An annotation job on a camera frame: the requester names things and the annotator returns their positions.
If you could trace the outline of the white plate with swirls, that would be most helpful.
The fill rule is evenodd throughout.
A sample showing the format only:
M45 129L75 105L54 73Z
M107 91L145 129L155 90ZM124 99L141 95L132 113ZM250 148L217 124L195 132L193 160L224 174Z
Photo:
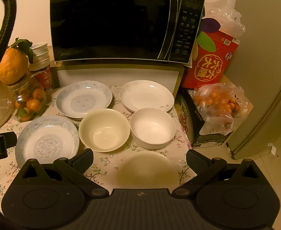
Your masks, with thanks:
M163 85L150 80L134 80L120 88L120 100L131 112L156 108L168 112L174 106L172 93Z

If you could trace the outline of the dark cardboard box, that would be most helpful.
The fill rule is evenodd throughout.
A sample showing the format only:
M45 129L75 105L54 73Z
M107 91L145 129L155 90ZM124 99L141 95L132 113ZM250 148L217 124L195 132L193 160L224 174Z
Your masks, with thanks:
M197 112L191 94L194 90L186 88L179 89L175 99L175 108L179 117L179 122L185 130L192 147L218 146L225 143L232 133L224 136L221 134L201 135L200 130L204 125L204 120Z

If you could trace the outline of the glass jar of oranges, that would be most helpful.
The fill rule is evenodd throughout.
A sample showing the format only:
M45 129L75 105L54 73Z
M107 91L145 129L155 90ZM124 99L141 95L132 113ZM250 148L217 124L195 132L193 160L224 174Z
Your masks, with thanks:
M46 74L47 72L40 71L36 73L26 73L19 81L8 85L9 92L15 99L13 105L15 106L15 118L19 122L28 122L41 116L47 108L47 92L51 87L45 89L38 81L39 74Z

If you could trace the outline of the floral tablecloth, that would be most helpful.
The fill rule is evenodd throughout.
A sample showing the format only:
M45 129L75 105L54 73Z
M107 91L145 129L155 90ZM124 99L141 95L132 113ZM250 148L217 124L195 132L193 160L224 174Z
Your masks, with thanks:
M127 119L130 119L132 117L132 112L126 109L121 103L119 98L120 88L121 87L117 85L110 86L113 94L113 101L110 104L110 108L121 112ZM176 110L172 108L169 114L176 123L176 135L170 144L157 150L157 153L165 156L174 164L177 172L175 186L179 186L195 177L195 173L186 163L186 153L191 145L185 131L179 123ZM127 142L116 151L107 153L95 152L94 163L85 172L85 175L90 180L105 187L108 191L112 191L113 188L119 187L116 182L111 181L112 176L120 170L125 159L141 151L143 151L143 148L136 144L134 139L130 137ZM0 207L4 194L20 170L15 157L15 148L9 148L7 153L8 157L0 160Z

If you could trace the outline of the black microwave oven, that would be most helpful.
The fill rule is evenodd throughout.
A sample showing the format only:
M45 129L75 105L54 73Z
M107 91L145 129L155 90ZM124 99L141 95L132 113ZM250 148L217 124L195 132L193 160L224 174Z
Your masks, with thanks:
M56 61L188 63L204 0L50 0Z

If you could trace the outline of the large pomelo with leaves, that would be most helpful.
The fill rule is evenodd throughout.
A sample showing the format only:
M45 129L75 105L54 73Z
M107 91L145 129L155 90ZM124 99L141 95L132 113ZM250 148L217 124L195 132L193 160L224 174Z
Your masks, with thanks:
M12 85L29 72L28 64L33 63L33 45L28 39L16 38L5 51L0 62L0 81Z

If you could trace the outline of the cream bowl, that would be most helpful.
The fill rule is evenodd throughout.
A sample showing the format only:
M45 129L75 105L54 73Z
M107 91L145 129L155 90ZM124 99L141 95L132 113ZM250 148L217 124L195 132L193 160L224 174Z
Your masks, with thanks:
M83 144L96 152L112 152L129 138L127 118L113 109L89 112L80 122L78 133Z
M179 185L175 165L165 156L151 151L135 153L123 161L115 180L121 188L132 189L173 190Z

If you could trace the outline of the white bowl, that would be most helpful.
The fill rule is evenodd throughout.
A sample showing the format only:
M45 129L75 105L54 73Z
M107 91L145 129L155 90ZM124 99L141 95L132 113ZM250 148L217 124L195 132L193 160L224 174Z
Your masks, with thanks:
M136 111L130 119L130 129L136 144L147 150L167 146L176 134L176 124L171 115L155 108Z

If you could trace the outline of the blue patterned plate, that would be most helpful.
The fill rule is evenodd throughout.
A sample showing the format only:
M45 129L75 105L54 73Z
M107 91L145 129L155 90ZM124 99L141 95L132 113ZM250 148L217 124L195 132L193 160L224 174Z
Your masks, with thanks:
M56 98L56 106L63 115L82 119L91 111L107 108L112 98L108 86L98 81L85 80L64 87Z
M76 126L62 116L42 116L30 122L18 136L15 157L19 167L34 158L41 164L60 157L72 158L80 139Z

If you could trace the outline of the white refrigerator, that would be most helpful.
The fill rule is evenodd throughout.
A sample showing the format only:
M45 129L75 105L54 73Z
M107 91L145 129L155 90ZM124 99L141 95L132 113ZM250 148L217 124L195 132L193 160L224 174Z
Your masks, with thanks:
M226 77L253 104L228 140L235 159L268 149L281 135L281 0L236 0L246 32Z

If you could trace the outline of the stacked white cups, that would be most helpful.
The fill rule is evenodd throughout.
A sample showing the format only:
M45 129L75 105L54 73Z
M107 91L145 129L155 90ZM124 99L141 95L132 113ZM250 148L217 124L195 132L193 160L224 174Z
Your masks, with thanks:
M34 44L31 50L33 51L33 61L29 63L31 72L42 70L50 64L47 42Z

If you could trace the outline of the plastic bag of kumquats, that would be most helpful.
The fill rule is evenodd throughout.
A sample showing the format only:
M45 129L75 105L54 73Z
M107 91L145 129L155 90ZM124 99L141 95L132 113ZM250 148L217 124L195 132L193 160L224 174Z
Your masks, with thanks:
M200 134L228 135L235 131L253 109L241 87L226 83L204 85L195 89L191 97L204 120Z

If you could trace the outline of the clear plastic bag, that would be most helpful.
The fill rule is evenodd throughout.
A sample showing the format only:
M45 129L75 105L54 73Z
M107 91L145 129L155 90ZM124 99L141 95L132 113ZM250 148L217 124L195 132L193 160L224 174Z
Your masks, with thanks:
M228 0L205 2L204 8L205 17L217 20L221 25L220 31L236 39L246 31L246 27L241 23L242 14L232 8Z

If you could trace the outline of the red gift box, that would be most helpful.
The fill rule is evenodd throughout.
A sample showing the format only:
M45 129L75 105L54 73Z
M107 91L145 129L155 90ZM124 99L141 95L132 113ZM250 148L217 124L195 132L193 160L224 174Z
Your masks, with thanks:
M195 39L190 62L185 67L181 86L187 89L218 83L230 64L240 41L220 30L213 18L204 18Z

